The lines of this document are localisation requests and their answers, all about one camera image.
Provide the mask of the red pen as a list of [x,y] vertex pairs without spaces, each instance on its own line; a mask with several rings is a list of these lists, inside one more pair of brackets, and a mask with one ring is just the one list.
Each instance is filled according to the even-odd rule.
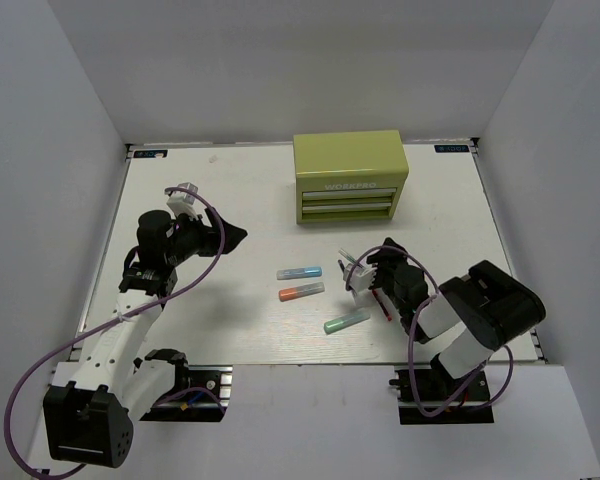
[[376,303],[379,305],[384,317],[387,319],[388,322],[391,322],[392,321],[391,314],[388,311],[388,309],[386,308],[385,304],[383,303],[380,294],[375,289],[372,290],[372,294],[376,300]]

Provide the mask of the blue capped tube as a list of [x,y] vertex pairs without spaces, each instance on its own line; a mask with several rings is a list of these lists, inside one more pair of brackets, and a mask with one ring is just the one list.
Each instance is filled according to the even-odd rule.
[[277,280],[293,280],[303,278],[317,278],[322,276],[322,268],[319,266],[281,269],[276,272]]

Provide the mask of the orange capped tube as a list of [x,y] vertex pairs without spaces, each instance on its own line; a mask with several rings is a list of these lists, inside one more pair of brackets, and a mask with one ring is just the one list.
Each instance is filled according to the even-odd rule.
[[278,298],[281,302],[287,302],[304,298],[311,295],[323,293],[325,286],[323,282],[304,284],[296,287],[282,289],[278,292]]

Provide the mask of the green metal drawer toolbox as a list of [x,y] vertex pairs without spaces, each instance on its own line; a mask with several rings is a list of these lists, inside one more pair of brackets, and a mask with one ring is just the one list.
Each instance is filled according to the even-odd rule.
[[293,137],[299,224],[390,220],[409,164],[396,130]]

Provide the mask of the green capped tube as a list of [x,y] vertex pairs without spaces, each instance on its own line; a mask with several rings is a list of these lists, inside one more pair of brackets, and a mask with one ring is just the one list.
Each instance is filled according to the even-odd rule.
[[368,320],[371,314],[368,310],[362,308],[356,311],[347,313],[335,319],[329,320],[324,323],[323,330],[326,335],[331,335],[343,329],[349,328],[353,325],[359,324],[363,321]]

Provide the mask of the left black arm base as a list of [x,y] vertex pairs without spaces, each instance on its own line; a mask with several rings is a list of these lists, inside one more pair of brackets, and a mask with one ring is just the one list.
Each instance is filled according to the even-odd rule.
[[232,377],[231,366],[146,362],[130,377],[122,405],[134,422],[217,423],[228,409]]

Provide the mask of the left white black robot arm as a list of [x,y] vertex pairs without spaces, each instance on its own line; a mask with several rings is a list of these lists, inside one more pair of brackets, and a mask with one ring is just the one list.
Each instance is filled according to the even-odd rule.
[[64,386],[43,400],[50,456],[79,464],[119,467],[131,449],[134,424],[163,396],[179,399],[191,387],[184,353],[138,352],[177,283],[176,268],[192,256],[228,254],[246,230],[209,214],[171,216],[152,210],[138,219],[137,246],[125,260],[116,323],[98,336],[88,358]]

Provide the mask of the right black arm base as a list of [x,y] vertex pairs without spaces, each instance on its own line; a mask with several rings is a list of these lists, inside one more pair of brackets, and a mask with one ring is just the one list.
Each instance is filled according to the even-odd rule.
[[[461,380],[448,382],[425,368],[415,369],[415,378],[422,406],[433,411],[439,408],[462,384]],[[411,391],[409,371],[396,369],[388,381],[389,388],[397,394],[399,420],[401,425],[471,425],[493,424],[491,406],[479,406],[491,399],[486,374],[481,372],[439,415],[429,418],[418,410]]]

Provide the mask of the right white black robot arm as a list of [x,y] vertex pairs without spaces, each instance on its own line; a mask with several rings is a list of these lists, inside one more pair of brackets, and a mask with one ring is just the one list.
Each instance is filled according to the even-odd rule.
[[[370,288],[384,294],[408,336],[408,399],[421,409],[460,402],[495,353],[512,357],[509,343],[546,318],[540,297],[488,260],[442,283],[391,238],[365,260],[373,269]],[[461,333],[417,369],[415,346],[456,326]]]

